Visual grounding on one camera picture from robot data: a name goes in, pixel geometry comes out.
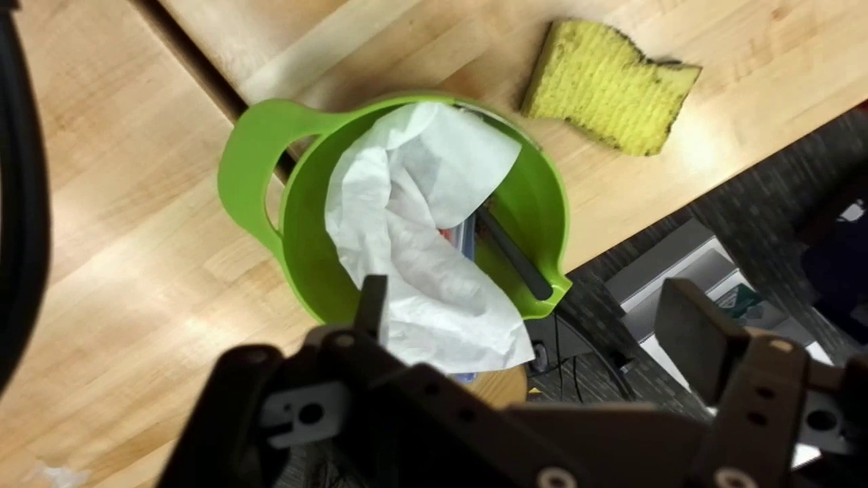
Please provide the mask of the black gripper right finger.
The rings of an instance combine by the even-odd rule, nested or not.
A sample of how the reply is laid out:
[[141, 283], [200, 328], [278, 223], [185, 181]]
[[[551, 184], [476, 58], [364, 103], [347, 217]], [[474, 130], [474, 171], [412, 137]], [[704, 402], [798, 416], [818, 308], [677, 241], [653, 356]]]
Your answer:
[[688, 389], [714, 408], [747, 344], [743, 325], [692, 280], [661, 284], [653, 333]]

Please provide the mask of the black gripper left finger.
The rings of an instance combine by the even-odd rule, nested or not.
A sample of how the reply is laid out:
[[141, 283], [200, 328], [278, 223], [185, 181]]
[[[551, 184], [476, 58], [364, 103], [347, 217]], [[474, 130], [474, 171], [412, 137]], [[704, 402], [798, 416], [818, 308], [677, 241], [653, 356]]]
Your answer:
[[369, 339], [379, 336], [381, 309], [388, 295], [388, 280], [381, 275], [369, 275], [360, 289], [351, 328]]

